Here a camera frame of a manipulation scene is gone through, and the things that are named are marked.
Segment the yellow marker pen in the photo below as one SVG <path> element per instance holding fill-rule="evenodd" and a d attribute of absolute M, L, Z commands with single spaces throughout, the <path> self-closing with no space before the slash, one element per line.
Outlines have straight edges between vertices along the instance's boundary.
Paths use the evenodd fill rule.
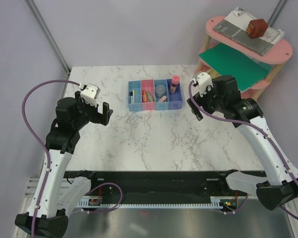
<path fill-rule="evenodd" d="M 134 104 L 135 104 L 136 103 L 136 92 L 134 89 L 133 89 L 133 94 L 134 94 Z"/>

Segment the light blue drawer box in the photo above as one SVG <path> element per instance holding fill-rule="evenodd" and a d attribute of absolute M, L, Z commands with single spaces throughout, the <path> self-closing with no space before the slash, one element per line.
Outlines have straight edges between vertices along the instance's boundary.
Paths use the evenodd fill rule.
<path fill-rule="evenodd" d="M 168 87 L 166 79 L 154 80 L 155 110 L 163 111 L 169 108 Z"/>

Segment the orange correction tape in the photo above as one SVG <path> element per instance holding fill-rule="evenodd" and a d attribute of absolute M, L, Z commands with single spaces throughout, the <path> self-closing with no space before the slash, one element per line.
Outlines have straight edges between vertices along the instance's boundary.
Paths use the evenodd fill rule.
<path fill-rule="evenodd" d="M 142 91 L 142 100 L 143 100 L 143 103 L 146 103 L 148 101 L 146 90 Z"/>

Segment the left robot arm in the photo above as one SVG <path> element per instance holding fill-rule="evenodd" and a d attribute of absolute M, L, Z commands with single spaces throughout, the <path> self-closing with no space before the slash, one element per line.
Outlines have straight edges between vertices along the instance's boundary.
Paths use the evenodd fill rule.
<path fill-rule="evenodd" d="M 32 237 L 61 238 L 64 236 L 69 216 L 86 194 L 99 190 L 96 174 L 80 171 L 72 184 L 60 195 L 66 168 L 80 139 L 79 131 L 88 123 L 107 125 L 113 111 L 103 103 L 98 112 L 98 88 L 87 86 L 76 91 L 75 97 L 57 102 L 56 118 L 46 137 L 46 158 L 33 199 L 23 214 L 18 214 L 15 225 Z"/>

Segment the black marker pen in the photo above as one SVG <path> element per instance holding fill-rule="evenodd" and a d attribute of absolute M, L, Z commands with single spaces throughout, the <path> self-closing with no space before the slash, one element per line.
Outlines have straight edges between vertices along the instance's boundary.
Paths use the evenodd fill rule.
<path fill-rule="evenodd" d="M 134 94 L 133 92 L 130 92 L 130 104 L 134 103 Z"/>

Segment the pink capped glue bottle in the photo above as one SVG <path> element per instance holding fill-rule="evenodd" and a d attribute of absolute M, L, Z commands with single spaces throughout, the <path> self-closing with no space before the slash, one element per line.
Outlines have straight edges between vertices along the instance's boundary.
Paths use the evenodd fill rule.
<path fill-rule="evenodd" d="M 171 79 L 171 84 L 169 86 L 169 92 L 170 94 L 174 94 L 176 91 L 176 88 L 179 84 L 180 77 L 178 75 L 174 75 Z"/>

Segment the pink drawer box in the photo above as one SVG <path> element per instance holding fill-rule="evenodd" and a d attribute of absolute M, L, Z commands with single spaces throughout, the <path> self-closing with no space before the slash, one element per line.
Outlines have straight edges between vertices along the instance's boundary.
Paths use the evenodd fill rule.
<path fill-rule="evenodd" d="M 141 100 L 144 111 L 155 110 L 155 94 L 153 79 L 141 81 Z"/>

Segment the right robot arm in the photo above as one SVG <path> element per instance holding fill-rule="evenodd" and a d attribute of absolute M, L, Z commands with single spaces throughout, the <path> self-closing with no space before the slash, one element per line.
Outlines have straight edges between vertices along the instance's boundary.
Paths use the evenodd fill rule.
<path fill-rule="evenodd" d="M 188 90 L 187 103 L 196 118 L 209 116 L 232 123 L 251 145 L 266 174 L 257 177 L 238 170 L 227 171 L 217 184 L 221 194 L 238 190 L 255 195 L 268 210 L 298 198 L 298 169 L 276 142 L 257 102 L 241 97 L 233 76 L 211 78 L 200 72 L 190 81 Z"/>

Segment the pink eraser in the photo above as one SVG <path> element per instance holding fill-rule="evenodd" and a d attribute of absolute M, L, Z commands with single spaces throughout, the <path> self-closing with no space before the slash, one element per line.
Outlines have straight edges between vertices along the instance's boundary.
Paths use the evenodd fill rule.
<path fill-rule="evenodd" d="M 163 103 L 163 102 L 166 102 L 166 100 L 167 100 L 167 97 L 164 95 L 160 98 L 160 100 L 158 102 Z"/>

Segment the purple drawer box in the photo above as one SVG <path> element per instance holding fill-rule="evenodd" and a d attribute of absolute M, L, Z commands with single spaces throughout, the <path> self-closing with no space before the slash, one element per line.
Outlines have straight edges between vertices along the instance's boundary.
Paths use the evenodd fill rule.
<path fill-rule="evenodd" d="M 175 93 L 168 96 L 169 110 L 180 110 L 183 106 L 183 97 L 180 84 L 177 85 Z"/>

